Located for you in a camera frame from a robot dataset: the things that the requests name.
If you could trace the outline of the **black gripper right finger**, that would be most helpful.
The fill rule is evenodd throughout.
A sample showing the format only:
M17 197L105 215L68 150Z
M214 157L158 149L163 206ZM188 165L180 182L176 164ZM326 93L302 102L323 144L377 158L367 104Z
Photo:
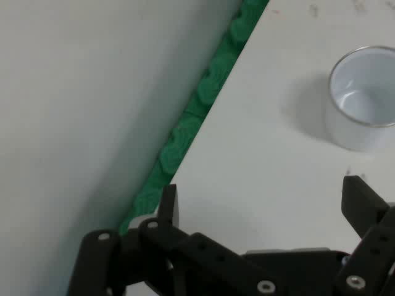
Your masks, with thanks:
M394 207L361 177L343 179L341 211L360 242L336 277L338 295L394 295Z

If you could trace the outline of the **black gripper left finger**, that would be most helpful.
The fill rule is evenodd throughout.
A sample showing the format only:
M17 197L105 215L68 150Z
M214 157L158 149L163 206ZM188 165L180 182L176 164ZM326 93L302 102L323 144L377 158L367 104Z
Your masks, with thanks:
M145 283L159 295L276 295L278 280L200 233L178 228L178 194L164 187L156 215L119 235L87 234L80 245L69 295L124 295Z

